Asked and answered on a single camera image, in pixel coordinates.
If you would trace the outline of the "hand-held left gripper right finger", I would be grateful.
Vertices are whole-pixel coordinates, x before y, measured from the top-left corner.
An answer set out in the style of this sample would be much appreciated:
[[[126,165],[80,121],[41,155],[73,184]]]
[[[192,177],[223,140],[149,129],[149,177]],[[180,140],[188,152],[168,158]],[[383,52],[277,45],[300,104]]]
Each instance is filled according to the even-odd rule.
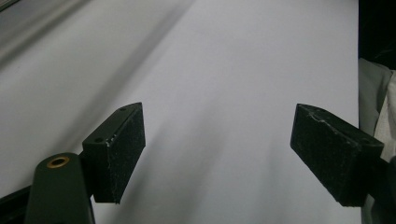
[[[298,104],[290,147],[341,205],[385,199],[384,144],[331,112]]]

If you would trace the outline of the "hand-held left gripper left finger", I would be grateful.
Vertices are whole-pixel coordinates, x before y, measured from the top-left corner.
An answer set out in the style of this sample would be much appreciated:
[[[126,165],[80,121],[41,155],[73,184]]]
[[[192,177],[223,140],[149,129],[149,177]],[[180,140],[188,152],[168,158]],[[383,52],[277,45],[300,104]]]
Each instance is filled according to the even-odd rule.
[[[81,156],[97,203],[120,203],[145,146],[141,103],[115,110],[82,142]]]

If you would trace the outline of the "grey cloth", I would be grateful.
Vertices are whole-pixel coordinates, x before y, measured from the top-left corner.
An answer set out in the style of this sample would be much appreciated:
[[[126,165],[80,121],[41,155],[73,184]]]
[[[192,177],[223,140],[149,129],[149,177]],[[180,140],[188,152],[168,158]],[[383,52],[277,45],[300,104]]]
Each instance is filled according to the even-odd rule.
[[[373,135],[392,72],[385,65],[358,59],[359,128]]]

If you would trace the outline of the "white cloth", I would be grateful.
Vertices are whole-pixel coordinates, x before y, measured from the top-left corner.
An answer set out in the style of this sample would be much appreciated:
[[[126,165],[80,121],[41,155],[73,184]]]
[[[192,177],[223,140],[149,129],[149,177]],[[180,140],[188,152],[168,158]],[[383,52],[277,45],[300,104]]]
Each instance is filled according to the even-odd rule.
[[[375,138],[384,144],[381,158],[390,161],[396,156],[396,71],[393,72],[375,127]]]

